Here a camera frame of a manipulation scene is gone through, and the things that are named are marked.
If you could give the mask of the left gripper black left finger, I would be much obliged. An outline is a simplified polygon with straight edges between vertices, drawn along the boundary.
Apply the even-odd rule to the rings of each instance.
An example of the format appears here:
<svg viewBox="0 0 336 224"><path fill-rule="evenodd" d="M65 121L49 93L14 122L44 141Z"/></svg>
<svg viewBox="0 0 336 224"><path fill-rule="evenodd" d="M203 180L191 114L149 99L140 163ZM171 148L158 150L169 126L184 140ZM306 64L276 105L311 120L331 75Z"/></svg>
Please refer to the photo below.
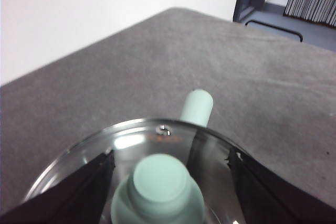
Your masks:
<svg viewBox="0 0 336 224"><path fill-rule="evenodd" d="M3 214L1 223L99 223L114 168L114 151L101 153L56 186Z"/></svg>

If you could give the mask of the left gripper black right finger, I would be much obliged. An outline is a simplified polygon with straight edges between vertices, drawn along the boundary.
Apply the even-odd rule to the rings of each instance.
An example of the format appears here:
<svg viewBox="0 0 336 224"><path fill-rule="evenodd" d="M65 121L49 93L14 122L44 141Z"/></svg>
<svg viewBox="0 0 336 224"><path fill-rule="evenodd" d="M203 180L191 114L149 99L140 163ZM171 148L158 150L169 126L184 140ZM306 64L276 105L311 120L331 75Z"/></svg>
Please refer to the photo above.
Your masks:
<svg viewBox="0 0 336 224"><path fill-rule="evenodd" d="M335 208L299 189L237 148L228 156L247 223L335 223Z"/></svg>

